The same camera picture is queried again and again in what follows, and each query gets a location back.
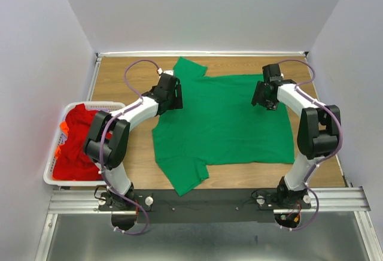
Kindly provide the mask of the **green t-shirt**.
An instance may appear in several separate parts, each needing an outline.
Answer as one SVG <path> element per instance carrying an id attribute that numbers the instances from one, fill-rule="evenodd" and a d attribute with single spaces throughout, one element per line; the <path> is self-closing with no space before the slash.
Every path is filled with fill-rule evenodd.
<path id="1" fill-rule="evenodd" d="M 183 108 L 163 113 L 153 129 L 156 163 L 179 195 L 209 178 L 209 165 L 293 163 L 287 109 L 252 106 L 260 74 L 209 77 L 205 66 L 179 58 Z"/>

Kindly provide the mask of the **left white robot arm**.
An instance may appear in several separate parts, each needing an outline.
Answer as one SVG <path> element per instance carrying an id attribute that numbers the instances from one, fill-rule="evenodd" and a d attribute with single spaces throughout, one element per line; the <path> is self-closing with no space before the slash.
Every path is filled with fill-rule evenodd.
<path id="1" fill-rule="evenodd" d="M 118 209 L 128 209 L 133 201 L 133 183 L 123 166 L 130 132 L 148 119 L 182 107 L 180 79 L 173 71 L 165 71 L 159 75 L 158 84 L 139 95 L 134 103 L 111 113 L 95 114 L 83 152 L 98 167 Z"/>

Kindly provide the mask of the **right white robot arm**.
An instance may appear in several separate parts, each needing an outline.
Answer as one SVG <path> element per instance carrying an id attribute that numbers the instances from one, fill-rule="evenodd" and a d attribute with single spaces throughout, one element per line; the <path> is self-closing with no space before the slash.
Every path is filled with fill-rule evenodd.
<path id="1" fill-rule="evenodd" d="M 280 208 L 289 208 L 296 203 L 308 204 L 308 183 L 313 173 L 342 146 L 340 109 L 317 101 L 299 84 L 285 79 L 279 63 L 264 66 L 262 72 L 263 80 L 257 83 L 251 104 L 276 110 L 283 103 L 300 118 L 297 133 L 299 153 L 275 192 L 266 200 Z"/>

